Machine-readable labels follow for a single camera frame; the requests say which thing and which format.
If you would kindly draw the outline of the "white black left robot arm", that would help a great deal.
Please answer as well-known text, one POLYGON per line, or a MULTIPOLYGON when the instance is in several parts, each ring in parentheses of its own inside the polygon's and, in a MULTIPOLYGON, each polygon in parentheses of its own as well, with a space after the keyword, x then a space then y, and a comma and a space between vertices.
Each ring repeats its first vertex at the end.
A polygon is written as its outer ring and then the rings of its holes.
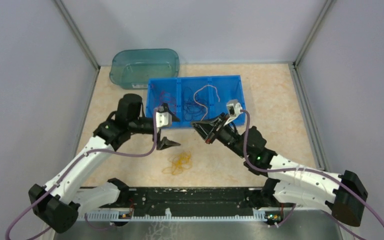
POLYGON ((169 105, 164 102, 155 107, 151 117, 143 116, 142 108, 140 95, 125 94, 117 109, 96 128, 82 151, 61 172, 46 184, 35 184, 30 188, 28 195, 33 213, 56 233, 69 230, 79 215, 88 211, 112 203, 118 207, 129 203, 130 193, 117 179, 79 192, 85 180, 111 155, 143 158, 155 150, 179 146, 178 142, 161 137, 163 127, 180 121, 169 105), (118 152, 135 134, 151 135, 151 149, 142 154, 118 152))

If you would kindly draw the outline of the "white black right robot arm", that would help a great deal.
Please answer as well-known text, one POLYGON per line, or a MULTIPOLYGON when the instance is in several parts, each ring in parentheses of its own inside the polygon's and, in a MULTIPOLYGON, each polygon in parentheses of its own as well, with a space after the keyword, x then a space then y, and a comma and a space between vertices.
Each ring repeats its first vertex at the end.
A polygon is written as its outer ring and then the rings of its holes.
POLYGON ((247 126, 240 134, 226 123, 228 116, 193 121, 191 126, 206 144, 219 141, 239 157, 255 175, 267 177, 261 199, 267 206, 291 203, 316 208, 331 214, 339 222, 359 227, 368 192, 353 171, 332 173, 301 165, 266 147, 256 126, 247 126))

